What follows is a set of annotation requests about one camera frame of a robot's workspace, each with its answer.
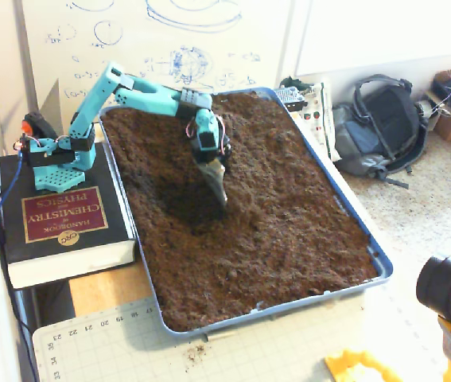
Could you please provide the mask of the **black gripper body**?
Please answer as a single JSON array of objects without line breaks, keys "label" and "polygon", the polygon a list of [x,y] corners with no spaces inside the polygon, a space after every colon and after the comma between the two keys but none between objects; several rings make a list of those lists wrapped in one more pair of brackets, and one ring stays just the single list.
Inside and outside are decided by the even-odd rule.
[{"label": "black gripper body", "polygon": [[195,136],[191,139],[193,159],[197,163],[209,163],[217,158],[220,162],[225,161],[225,139],[221,140],[216,150],[202,150],[199,139]]}]

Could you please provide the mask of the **foil wrapped blade gripper finger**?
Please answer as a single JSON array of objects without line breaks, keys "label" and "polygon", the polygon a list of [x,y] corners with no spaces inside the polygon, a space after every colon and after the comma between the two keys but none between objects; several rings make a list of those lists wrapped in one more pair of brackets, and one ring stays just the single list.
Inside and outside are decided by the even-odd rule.
[{"label": "foil wrapped blade gripper finger", "polygon": [[227,207],[227,194],[224,189],[225,167],[218,158],[214,158],[207,163],[198,163],[197,168],[204,176],[204,179],[210,189],[213,191],[216,199],[222,208]]}]

